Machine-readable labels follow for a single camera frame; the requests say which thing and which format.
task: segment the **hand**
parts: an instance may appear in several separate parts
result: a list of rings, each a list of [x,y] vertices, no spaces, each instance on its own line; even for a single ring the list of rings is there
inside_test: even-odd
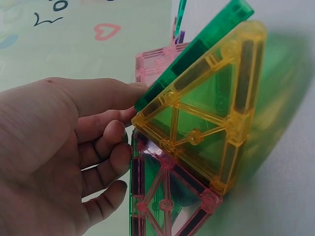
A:
[[[49,78],[0,93],[0,235],[78,236],[113,213],[127,188],[125,127],[146,90]]]

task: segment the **finger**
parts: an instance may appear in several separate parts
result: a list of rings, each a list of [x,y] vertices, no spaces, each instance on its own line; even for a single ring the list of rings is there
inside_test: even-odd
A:
[[[83,203],[89,215],[90,227],[105,220],[123,203],[127,184],[115,181],[104,193],[97,198]]]
[[[75,128],[78,143],[92,141],[103,135],[104,129],[112,120],[122,122],[125,127],[131,125],[131,119],[136,115],[134,108],[129,108],[124,111],[109,110],[102,114],[97,114],[89,117],[81,117]]]
[[[106,189],[113,181],[123,176],[129,169],[131,153],[130,145],[118,144],[109,159],[96,167],[82,171],[82,198]]]
[[[0,132],[7,147],[1,166],[11,167],[7,174],[32,173],[62,147],[79,117],[126,110],[146,90],[114,79],[50,78],[0,93],[0,126],[5,127]]]
[[[84,169],[106,160],[113,147],[123,141],[125,132],[124,124],[118,120],[113,120],[106,126],[101,138],[94,142],[80,144],[78,147],[80,168]]]

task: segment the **heart drawing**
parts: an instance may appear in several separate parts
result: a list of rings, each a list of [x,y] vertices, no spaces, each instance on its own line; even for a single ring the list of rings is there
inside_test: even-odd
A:
[[[105,34],[104,28],[111,28],[111,32],[108,34]],[[117,34],[117,32],[120,31],[120,29],[121,29],[120,26],[110,24],[110,23],[99,24],[99,25],[94,27],[94,31],[96,32],[95,40],[105,41],[105,40],[113,37],[115,34]]]

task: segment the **magnetic tile structure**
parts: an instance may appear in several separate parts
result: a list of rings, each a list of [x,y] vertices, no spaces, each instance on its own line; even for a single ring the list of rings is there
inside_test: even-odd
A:
[[[262,23],[242,22],[132,120],[221,195],[235,182],[239,152],[251,129],[265,38]]]
[[[228,3],[162,73],[159,80],[154,82],[143,97],[135,104],[135,109],[140,112],[145,108],[200,56],[218,43],[240,22],[247,20],[253,13],[253,9],[245,0],[232,0]]]
[[[130,236],[193,236],[233,187],[266,40],[264,25],[247,21],[252,14],[231,0],[179,44],[175,19],[169,46],[136,56],[136,81],[150,88],[132,120]]]
[[[171,44],[136,56],[136,82],[151,86],[189,43]]]
[[[222,203],[222,196],[136,130],[132,145],[130,235],[194,235]]]

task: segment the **pink heart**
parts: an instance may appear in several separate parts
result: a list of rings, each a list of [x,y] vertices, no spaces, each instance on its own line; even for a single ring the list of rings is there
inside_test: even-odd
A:
[[[103,30],[103,27],[112,28],[112,31],[109,34],[107,34],[106,36],[103,36],[104,32],[105,32],[105,30]],[[99,24],[99,25],[94,27],[94,31],[96,32],[95,40],[105,41],[105,40],[113,37],[115,34],[117,34],[117,32],[120,31],[120,29],[121,29],[120,26],[114,25],[114,24],[109,24],[109,23]]]

